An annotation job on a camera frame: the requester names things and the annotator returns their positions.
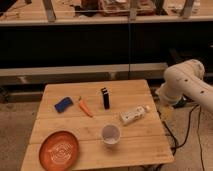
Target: concrete floor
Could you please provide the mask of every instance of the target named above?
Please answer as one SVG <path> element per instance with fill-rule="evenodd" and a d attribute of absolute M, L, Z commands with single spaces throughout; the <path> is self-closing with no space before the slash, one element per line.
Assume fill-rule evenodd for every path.
<path fill-rule="evenodd" d="M 18 171 L 30 138 L 39 102 L 0 104 L 0 171 Z M 192 107 L 176 109 L 168 126 L 183 142 L 188 113 Z M 198 110 L 192 114 L 189 139 L 175 155 L 175 161 L 162 167 L 162 171 L 201 171 L 200 148 L 197 136 Z M 200 137 L 206 171 L 213 171 L 213 115 L 202 112 Z M 142 167 L 101 170 L 145 170 Z"/>

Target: toy carrot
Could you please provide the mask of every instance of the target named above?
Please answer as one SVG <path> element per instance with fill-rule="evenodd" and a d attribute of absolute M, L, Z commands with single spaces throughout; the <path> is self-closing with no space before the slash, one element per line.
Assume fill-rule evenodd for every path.
<path fill-rule="evenodd" d="M 89 108 L 86 105 L 86 102 L 81 97 L 79 98 L 78 105 L 81 108 L 81 110 L 83 110 L 84 113 L 87 114 L 87 116 L 93 117 L 91 111 L 89 110 Z"/>

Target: white paper cup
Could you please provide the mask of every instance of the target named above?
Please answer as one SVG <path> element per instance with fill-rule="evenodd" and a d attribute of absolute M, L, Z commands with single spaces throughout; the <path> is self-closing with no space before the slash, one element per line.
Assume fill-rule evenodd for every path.
<path fill-rule="evenodd" d="M 106 125 L 101 131 L 101 137 L 107 147 L 114 147 L 120 140 L 120 130 L 115 125 Z"/>

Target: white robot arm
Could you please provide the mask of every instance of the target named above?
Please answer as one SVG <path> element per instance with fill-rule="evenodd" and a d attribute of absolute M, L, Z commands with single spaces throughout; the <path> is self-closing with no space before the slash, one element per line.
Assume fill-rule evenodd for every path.
<path fill-rule="evenodd" d="M 175 105 L 184 94 L 213 114 L 213 87 L 202 80 L 204 73 L 203 64 L 194 59 L 168 67 L 157 90 L 161 104 Z"/>

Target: orange plate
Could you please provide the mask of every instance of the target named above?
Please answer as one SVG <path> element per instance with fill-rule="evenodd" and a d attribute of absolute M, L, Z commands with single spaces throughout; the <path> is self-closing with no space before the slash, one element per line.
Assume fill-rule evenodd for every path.
<path fill-rule="evenodd" d="M 70 132 L 51 134 L 42 144 L 39 160 L 48 171 L 64 171 L 71 167 L 78 157 L 78 140 Z"/>

